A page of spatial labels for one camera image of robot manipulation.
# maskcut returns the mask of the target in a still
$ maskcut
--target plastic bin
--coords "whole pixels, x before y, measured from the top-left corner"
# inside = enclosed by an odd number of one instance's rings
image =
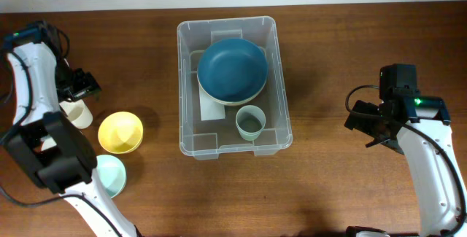
[[[180,149],[197,160],[217,159],[221,153],[253,151],[273,155],[292,144],[292,128],[285,95],[279,42],[270,17],[186,21],[177,29],[180,100]],[[201,121],[197,68],[203,51],[224,38],[243,38],[266,54],[269,75],[266,86],[247,104],[260,107],[266,127],[254,141],[245,141],[235,125],[242,106],[226,106],[225,119]]]

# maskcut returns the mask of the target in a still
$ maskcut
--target brown wooden surface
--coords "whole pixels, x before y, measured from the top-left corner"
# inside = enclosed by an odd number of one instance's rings
[[[277,22],[294,142],[272,157],[251,153],[197,161],[179,149],[177,25],[185,20],[270,15]],[[100,101],[83,133],[98,154],[99,123],[127,110],[141,117],[144,141],[118,156],[128,183],[114,199],[146,236],[313,236],[348,225],[413,232],[420,218],[404,156],[349,131],[345,95],[378,85],[382,66],[417,65],[425,95],[442,96],[453,144],[467,176],[467,3],[347,4],[0,15],[0,33],[45,19],[65,31],[69,62],[92,72]],[[0,92],[9,87],[1,72]],[[378,102],[376,91],[356,94]],[[1,129],[13,106],[0,109]],[[15,197],[38,190],[0,152],[0,183]],[[1,236],[92,236],[66,202],[23,209],[0,198]]]

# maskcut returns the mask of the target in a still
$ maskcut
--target light green bowl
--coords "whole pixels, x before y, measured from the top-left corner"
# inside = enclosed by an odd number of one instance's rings
[[[97,173],[110,198],[122,192],[126,183],[126,170],[121,160],[112,155],[97,156]]]

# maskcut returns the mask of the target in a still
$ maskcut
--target yellow cup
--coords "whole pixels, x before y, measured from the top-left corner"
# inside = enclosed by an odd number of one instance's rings
[[[97,134],[108,152],[123,154],[134,151],[143,140],[143,124],[130,112],[116,112],[106,117]]]

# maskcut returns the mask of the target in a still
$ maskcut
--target blue bowl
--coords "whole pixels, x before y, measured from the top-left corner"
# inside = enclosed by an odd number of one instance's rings
[[[261,92],[268,77],[263,51],[245,39],[224,39],[201,56],[198,81],[214,100],[224,104],[246,103]]]

